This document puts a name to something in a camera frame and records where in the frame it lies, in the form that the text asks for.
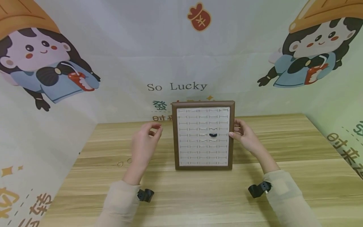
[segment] wrist strap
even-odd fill
[[[140,189],[139,192],[137,193],[137,197],[139,198],[140,201],[145,201],[148,203],[151,201],[153,195],[154,192],[150,189],[145,189],[145,191]]]
[[[248,191],[251,193],[253,198],[261,197],[265,192],[266,194],[271,190],[271,183],[263,181],[259,185],[251,185],[248,188]]]

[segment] beige sleeve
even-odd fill
[[[103,210],[95,227],[128,227],[139,206],[137,193],[140,185],[129,185],[124,181],[111,184],[103,204]]]
[[[267,199],[283,227],[321,227],[302,192],[288,172],[277,170],[265,174],[270,182]]]

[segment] cartoon girl's face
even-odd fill
[[[6,56],[0,57],[0,63],[6,68],[19,67],[23,71],[35,71],[50,64],[70,59],[70,46],[55,41],[49,36],[32,28],[36,37],[23,36],[15,31],[9,35],[12,46]]]
[[[301,41],[293,42],[289,50],[294,52],[295,58],[308,57],[329,53],[338,49],[338,47],[347,39],[351,38],[356,30],[348,30],[343,24],[344,18],[340,19],[338,24],[331,28],[330,21],[323,23],[312,34],[307,35]]]

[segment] cartoon girl's eye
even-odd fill
[[[329,35],[328,35],[328,38],[331,38],[331,37],[333,37],[335,35],[335,32],[332,32],[332,33],[330,33]]]
[[[32,51],[34,50],[34,47],[33,47],[32,45],[26,45],[26,46],[25,46],[25,49],[26,49],[27,51],[32,52]]]
[[[49,47],[49,43],[47,41],[42,41],[43,46]]]
[[[319,41],[319,39],[321,39],[321,37],[322,37],[322,35],[316,37],[315,42]]]

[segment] red money bag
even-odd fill
[[[211,16],[209,12],[203,8],[203,4],[201,2],[198,2],[195,7],[190,7],[189,11],[188,19],[195,30],[201,32],[211,23]]]

